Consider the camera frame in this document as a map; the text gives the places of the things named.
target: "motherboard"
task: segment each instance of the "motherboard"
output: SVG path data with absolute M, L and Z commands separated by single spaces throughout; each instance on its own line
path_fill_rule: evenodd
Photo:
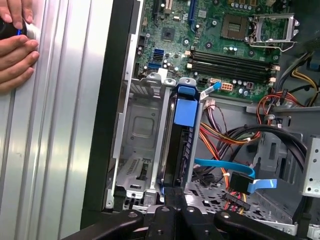
M 258 102 L 276 81 L 281 51 L 277 43 L 251 45 L 254 19 L 289 7 L 289 0 L 145 0 L 134 77 L 164 68 L 168 78 L 194 78 L 200 91 L 221 82 L 212 97 Z M 283 39 L 287 24 L 266 18 L 259 40 Z

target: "hand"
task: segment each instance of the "hand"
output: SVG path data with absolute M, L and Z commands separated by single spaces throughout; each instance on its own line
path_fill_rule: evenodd
M 0 17 L 22 29 L 22 17 L 28 24 L 33 22 L 32 0 L 0 0 Z
M 28 80 L 38 60 L 38 43 L 25 35 L 0 40 L 0 94 L 7 93 Z

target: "ribbed metal panel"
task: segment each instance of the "ribbed metal panel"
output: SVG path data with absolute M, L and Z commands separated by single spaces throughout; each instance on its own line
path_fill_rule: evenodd
M 2 240 L 57 240 L 80 228 L 112 4 L 35 3 L 35 74 L 0 96 Z

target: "aluminum surface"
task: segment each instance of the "aluminum surface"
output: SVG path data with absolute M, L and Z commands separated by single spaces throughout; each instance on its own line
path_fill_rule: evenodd
M 305 169 L 303 171 L 300 191 L 302 195 L 320 198 L 320 136 L 312 135 L 305 158 Z
M 80 229 L 112 3 L 33 6 L 35 74 L 0 97 L 1 239 L 56 240 Z

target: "ram slot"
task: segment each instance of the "ram slot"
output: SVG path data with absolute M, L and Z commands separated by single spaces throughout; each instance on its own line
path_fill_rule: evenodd
M 268 62 L 201 51 L 194 51 L 191 58 L 191 69 L 199 73 L 263 83 L 271 77 L 272 64 Z
M 271 77 L 268 72 L 247 71 L 245 69 L 233 68 L 229 66 L 219 66 L 207 62 L 193 61 L 192 71 L 204 74 L 211 74 L 224 78 L 237 79 L 250 82 L 267 82 Z
M 217 62 L 221 64 L 228 64 L 233 66 L 245 67 L 245 68 L 254 68 L 261 70 L 270 70 L 272 68 L 272 64 L 264 61 L 257 61 L 245 58 L 239 58 L 234 56 L 226 56 L 222 54 L 213 54 L 201 51 L 195 51 L 192 55 L 193 60 L 204 61 L 204 62 Z

